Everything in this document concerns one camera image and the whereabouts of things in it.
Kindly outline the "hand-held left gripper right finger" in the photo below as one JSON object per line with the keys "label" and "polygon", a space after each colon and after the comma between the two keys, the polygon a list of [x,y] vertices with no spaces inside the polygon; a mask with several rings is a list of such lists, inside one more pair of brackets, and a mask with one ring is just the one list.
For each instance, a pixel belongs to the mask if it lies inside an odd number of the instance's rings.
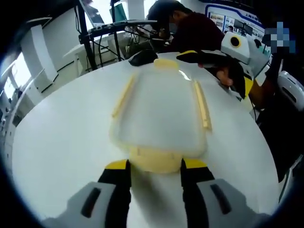
{"label": "hand-held left gripper right finger", "polygon": [[244,194],[201,160],[181,160],[181,186],[189,228],[260,228],[270,218],[254,212]]}

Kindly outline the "person's right hand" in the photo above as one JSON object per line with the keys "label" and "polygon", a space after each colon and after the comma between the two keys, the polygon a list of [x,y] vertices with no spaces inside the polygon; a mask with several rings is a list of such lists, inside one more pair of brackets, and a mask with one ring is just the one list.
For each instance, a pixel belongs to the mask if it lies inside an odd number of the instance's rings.
{"label": "person's right hand", "polygon": [[232,86],[233,80],[229,77],[229,68],[228,67],[220,67],[216,72],[216,77],[220,81],[220,83],[224,86]]}

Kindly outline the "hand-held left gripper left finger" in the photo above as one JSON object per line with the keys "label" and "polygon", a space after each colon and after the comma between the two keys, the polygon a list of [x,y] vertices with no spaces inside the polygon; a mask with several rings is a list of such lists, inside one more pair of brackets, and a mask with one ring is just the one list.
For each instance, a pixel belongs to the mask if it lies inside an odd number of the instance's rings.
{"label": "hand-held left gripper left finger", "polygon": [[66,209],[41,222],[45,228],[125,228],[131,203],[131,164],[128,159],[106,165],[96,182],[75,193]]}

